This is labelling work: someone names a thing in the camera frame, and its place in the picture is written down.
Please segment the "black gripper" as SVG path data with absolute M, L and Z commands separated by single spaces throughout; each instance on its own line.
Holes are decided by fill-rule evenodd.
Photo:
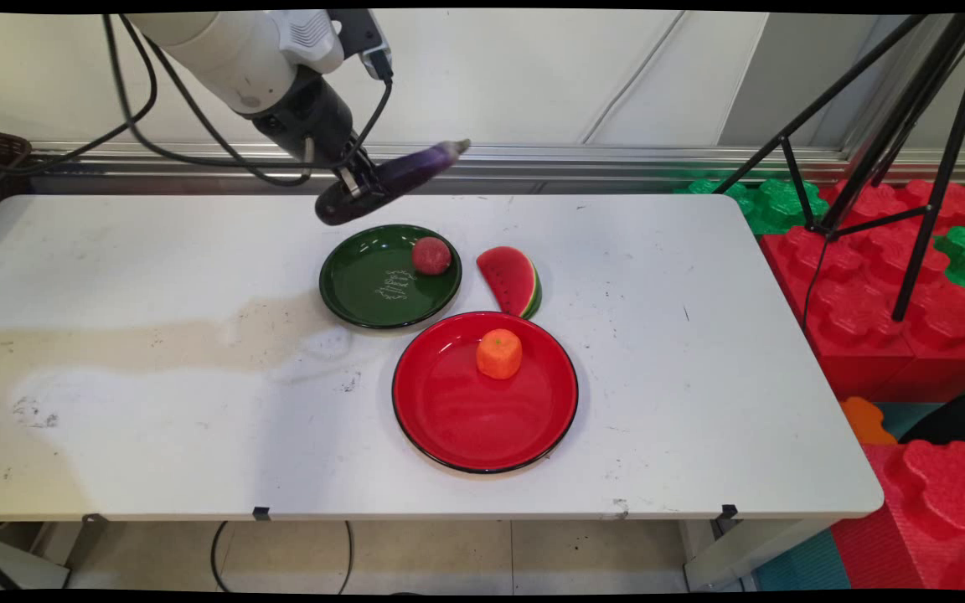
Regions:
M 296 74 L 280 100 L 251 116 L 256 130 L 299 162 L 313 169 L 338 169 L 345 198 L 363 198 L 382 188 L 378 165 L 367 150 L 357 149 L 355 165 L 341 167 L 357 141 L 353 116 L 321 74 Z

